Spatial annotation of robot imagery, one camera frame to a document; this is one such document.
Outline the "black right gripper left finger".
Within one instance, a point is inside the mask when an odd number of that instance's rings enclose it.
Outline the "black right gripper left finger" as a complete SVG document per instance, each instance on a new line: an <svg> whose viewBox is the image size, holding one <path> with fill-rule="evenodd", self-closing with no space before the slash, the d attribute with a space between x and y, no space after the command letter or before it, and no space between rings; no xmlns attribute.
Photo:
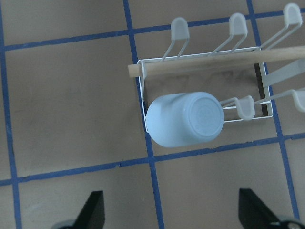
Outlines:
<svg viewBox="0 0 305 229"><path fill-rule="evenodd" d="M105 224L103 191L93 191L73 223L61 222L54 229L102 229Z"/></svg>

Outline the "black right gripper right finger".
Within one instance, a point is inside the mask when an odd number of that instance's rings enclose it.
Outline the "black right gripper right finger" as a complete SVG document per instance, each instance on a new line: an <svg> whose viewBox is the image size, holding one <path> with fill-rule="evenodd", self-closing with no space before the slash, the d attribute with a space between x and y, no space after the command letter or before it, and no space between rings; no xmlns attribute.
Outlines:
<svg viewBox="0 0 305 229"><path fill-rule="evenodd" d="M288 228L250 188L239 189L239 221L244 229Z"/></svg>

